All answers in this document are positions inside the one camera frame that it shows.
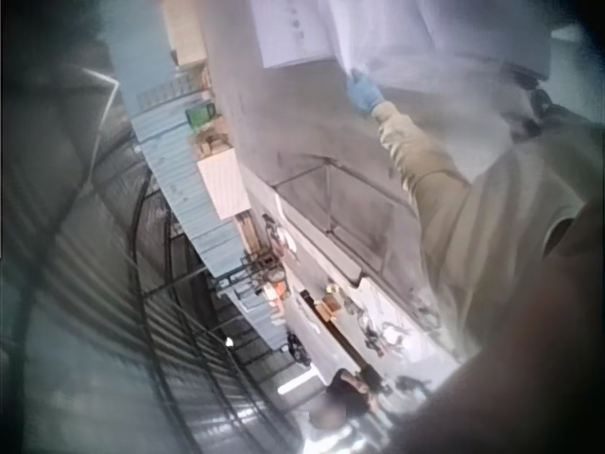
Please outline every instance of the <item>green container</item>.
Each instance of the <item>green container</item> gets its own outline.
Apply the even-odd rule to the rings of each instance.
[[[210,102],[187,109],[185,114],[187,115],[187,121],[191,129],[197,131],[216,116],[216,107],[214,103]]]

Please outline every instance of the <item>blue glove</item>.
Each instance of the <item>blue glove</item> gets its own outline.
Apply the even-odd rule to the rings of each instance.
[[[380,93],[378,87],[367,76],[356,69],[351,73],[352,76],[347,80],[349,99],[357,109],[369,114],[385,98]]]

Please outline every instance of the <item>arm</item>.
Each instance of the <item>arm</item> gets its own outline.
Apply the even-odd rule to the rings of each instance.
[[[409,116],[383,101],[372,110],[380,125],[380,143],[402,176],[420,217],[423,250],[440,261],[449,226],[456,220],[469,183],[442,145],[418,128]]]
[[[584,452],[579,443],[596,439],[604,410],[601,207],[582,210],[500,338],[444,383],[386,452]]]

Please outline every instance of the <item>corrugated roof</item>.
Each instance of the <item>corrugated roof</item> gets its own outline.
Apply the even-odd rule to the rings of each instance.
[[[147,163],[170,209],[213,276],[241,266],[243,240],[232,219],[220,220],[210,199],[188,139],[185,111],[207,102],[200,92],[175,91],[182,76],[170,56],[160,3],[147,0],[102,3],[104,39],[132,126]],[[164,100],[142,103],[156,91]],[[271,322],[272,309],[263,297],[238,299],[229,294],[250,324],[273,348],[285,343],[285,327]]]

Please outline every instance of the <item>light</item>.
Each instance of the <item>light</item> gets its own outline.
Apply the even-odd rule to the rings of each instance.
[[[318,370],[313,365],[311,365],[310,370],[306,371],[304,374],[297,376],[296,378],[291,379],[286,384],[280,386],[277,389],[277,394],[284,395],[286,393],[289,393],[290,391],[295,390],[296,388],[301,386],[303,383],[309,381],[317,374]]]
[[[351,450],[353,452],[359,451],[365,445],[366,445],[366,439],[361,438],[361,439],[357,440],[355,443],[353,443],[353,446],[351,446]]]

